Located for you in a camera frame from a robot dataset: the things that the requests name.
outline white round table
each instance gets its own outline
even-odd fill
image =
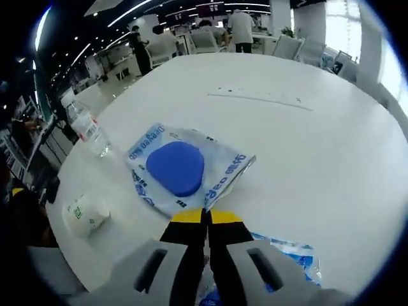
[[[155,122],[194,128],[255,154],[216,207],[234,211],[253,232],[313,246],[323,287],[358,294],[398,239],[408,199],[407,142],[387,110],[336,75],[265,55],[176,57],[99,116],[121,152]],[[59,178],[48,216],[88,290],[168,224],[138,197],[123,163],[93,158],[81,142]],[[61,210],[89,192],[105,199],[111,218],[82,240],[69,233]]]

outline window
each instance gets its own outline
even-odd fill
[[[402,110],[408,115],[408,88],[404,72],[388,40],[384,39],[382,43],[381,69],[378,81],[400,103]]]
[[[361,20],[357,0],[327,0],[326,45],[359,61]]]

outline light strip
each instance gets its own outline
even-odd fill
[[[256,5],[256,6],[264,6],[265,8],[268,8],[269,5],[267,4],[258,4],[258,3],[226,3],[225,5]]]
[[[46,19],[48,13],[50,12],[50,10],[51,10],[51,6],[48,8],[47,11],[45,11],[44,15],[41,17],[40,23],[38,24],[36,39],[35,39],[35,42],[34,42],[34,45],[36,47],[36,51],[38,51],[38,46],[40,45],[40,38],[41,38],[41,34],[43,32],[45,19]]]
[[[199,7],[199,6],[204,6],[204,5],[210,5],[210,4],[221,4],[221,3],[224,3],[224,1],[221,1],[221,2],[210,2],[210,3],[199,4],[199,5],[196,5],[196,8],[197,8],[197,7]]]
[[[254,11],[254,10],[242,10],[242,11],[247,11],[248,13],[261,13],[270,15],[270,11]]]
[[[178,14],[178,13],[183,13],[183,12],[185,12],[185,11],[193,11],[193,10],[195,10],[195,9],[196,9],[196,8],[189,8],[188,10],[176,11],[175,13],[168,14],[168,15],[166,15],[165,17],[172,16],[172,15],[175,15],[175,14]]]
[[[121,16],[117,17],[114,21],[112,21],[110,24],[108,24],[108,27],[113,26],[116,22],[118,22],[120,19],[122,19],[123,17],[125,17],[127,14],[130,14],[132,11],[134,11],[135,9],[147,4],[151,2],[151,0],[144,0],[143,2],[135,5],[134,7],[132,7],[130,10],[125,11]]]
[[[119,37],[119,38],[118,38],[117,40],[115,40],[113,43],[109,44],[109,45],[105,48],[105,50],[109,49],[110,46],[116,44],[119,40],[121,40],[123,37],[129,35],[130,33],[131,33],[131,32],[127,32],[125,35],[122,35],[121,37]]]
[[[38,105],[38,94],[37,94],[37,91],[34,91],[34,97],[36,98],[36,103],[37,103],[37,105]]]
[[[91,43],[89,43],[76,57],[76,59],[74,59],[74,61],[72,62],[71,66],[74,65],[74,63],[79,59],[79,57],[90,47]]]

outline person in white shirt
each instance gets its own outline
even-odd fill
[[[214,27],[210,20],[202,20],[198,24],[200,31],[209,31],[214,35],[214,38],[218,45],[228,46],[230,42],[228,39],[228,32],[223,27]]]
[[[235,10],[234,14],[229,16],[228,30],[232,30],[232,40],[235,44],[237,53],[252,53],[252,28],[255,23],[251,16],[240,10]]]
[[[173,54],[173,57],[177,54],[177,45],[178,41],[177,38],[172,35],[169,31],[164,31],[164,27],[161,25],[157,25],[152,29],[155,36],[150,40],[150,44],[154,43],[163,43],[167,49],[167,51]]]

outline label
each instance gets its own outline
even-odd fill
[[[96,120],[92,118],[88,112],[80,113],[75,121],[72,122],[71,127],[83,142],[87,142],[99,131],[99,126],[96,123]]]

